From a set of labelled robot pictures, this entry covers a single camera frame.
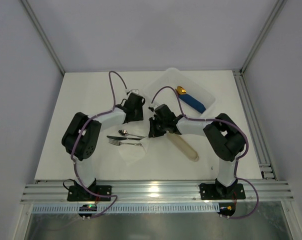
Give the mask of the silver fork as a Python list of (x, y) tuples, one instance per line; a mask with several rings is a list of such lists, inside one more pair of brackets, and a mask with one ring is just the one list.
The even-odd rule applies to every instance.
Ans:
[(122, 142), (120, 140), (114, 140), (114, 139), (108, 139), (108, 142), (115, 146), (122, 146), (122, 145), (139, 146), (139, 147), (143, 146), (141, 143)]

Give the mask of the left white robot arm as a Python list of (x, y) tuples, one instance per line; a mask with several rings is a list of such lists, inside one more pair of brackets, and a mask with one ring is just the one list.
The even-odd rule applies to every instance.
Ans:
[(70, 154), (75, 173), (73, 185), (68, 187), (67, 201), (109, 202), (115, 196), (109, 186), (98, 186), (93, 173), (92, 155), (96, 150), (100, 132), (111, 127), (139, 122), (144, 119), (143, 106), (146, 100), (131, 92), (120, 104), (112, 109), (92, 116), (78, 112), (72, 118), (61, 144)]

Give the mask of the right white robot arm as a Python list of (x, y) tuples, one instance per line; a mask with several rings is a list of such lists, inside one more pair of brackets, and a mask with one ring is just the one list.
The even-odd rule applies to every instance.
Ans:
[(236, 169), (241, 152), (248, 139), (239, 127), (225, 113), (216, 118), (187, 118), (176, 116), (166, 104), (150, 107), (153, 117), (149, 118), (149, 138), (165, 134), (195, 135), (206, 137), (214, 153), (219, 158), (218, 176), (214, 183), (199, 185), (202, 200), (244, 200), (244, 187), (238, 182)]

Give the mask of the silver knife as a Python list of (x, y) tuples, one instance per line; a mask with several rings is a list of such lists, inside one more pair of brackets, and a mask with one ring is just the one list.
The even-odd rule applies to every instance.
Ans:
[(123, 136), (111, 136), (111, 135), (107, 135), (106, 136), (108, 139), (111, 139), (111, 140), (116, 140), (116, 141), (124, 141), (124, 140), (134, 140), (134, 141), (140, 141), (143, 138), (137, 138), (137, 137), (123, 137)]

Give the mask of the silver spoon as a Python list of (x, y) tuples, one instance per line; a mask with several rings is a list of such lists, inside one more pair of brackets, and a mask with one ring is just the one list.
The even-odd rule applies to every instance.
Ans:
[(140, 139), (143, 139), (145, 138), (146, 136), (141, 136), (141, 135), (136, 135), (136, 134), (130, 134), (127, 130), (125, 129), (120, 129), (118, 130), (118, 133), (121, 135), (121, 136), (124, 136), (124, 137), (137, 137), (137, 138), (140, 138)]

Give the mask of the oval wooden cutlery tray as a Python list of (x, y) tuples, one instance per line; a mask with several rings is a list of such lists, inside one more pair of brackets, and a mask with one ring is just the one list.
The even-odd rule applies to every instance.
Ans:
[(198, 152), (180, 135), (169, 133), (167, 138), (191, 161), (198, 162)]

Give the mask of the white paper napkin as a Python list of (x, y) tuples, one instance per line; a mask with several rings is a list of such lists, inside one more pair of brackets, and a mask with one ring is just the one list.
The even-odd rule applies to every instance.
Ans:
[(138, 142), (140, 145), (122, 144), (119, 146), (118, 151), (127, 166), (132, 165), (139, 160), (142, 160), (148, 151), (150, 140), (143, 138)]

